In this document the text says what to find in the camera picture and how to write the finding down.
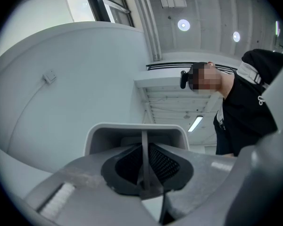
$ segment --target white logo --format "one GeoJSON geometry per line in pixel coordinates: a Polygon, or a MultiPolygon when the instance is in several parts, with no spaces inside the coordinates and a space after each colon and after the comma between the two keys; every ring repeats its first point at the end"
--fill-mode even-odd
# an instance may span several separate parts
{"type": "Polygon", "coordinates": [[[262,96],[258,96],[258,100],[259,100],[259,105],[263,105],[263,102],[265,102],[262,96]]]}

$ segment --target black hoodie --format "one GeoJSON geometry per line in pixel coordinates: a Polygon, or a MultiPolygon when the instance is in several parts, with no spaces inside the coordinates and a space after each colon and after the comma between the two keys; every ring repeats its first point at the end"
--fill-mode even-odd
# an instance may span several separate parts
{"type": "MultiPolygon", "coordinates": [[[[246,52],[242,61],[257,69],[262,82],[269,85],[283,67],[283,54],[254,49],[246,52]]],[[[238,156],[243,147],[254,145],[277,130],[267,105],[258,98],[265,90],[262,85],[251,84],[236,73],[234,76],[233,87],[222,105],[225,130],[220,128],[216,116],[214,118],[217,155],[238,156]]]]}

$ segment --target black mesh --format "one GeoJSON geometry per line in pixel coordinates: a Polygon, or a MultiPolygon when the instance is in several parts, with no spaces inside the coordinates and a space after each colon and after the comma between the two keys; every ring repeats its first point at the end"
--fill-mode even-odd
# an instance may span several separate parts
{"type": "Polygon", "coordinates": [[[142,147],[139,146],[136,150],[121,158],[116,163],[115,170],[120,177],[136,185],[141,166],[142,147]]]}
{"type": "Polygon", "coordinates": [[[179,163],[153,146],[149,146],[149,161],[161,184],[172,178],[180,169],[179,163]]]}

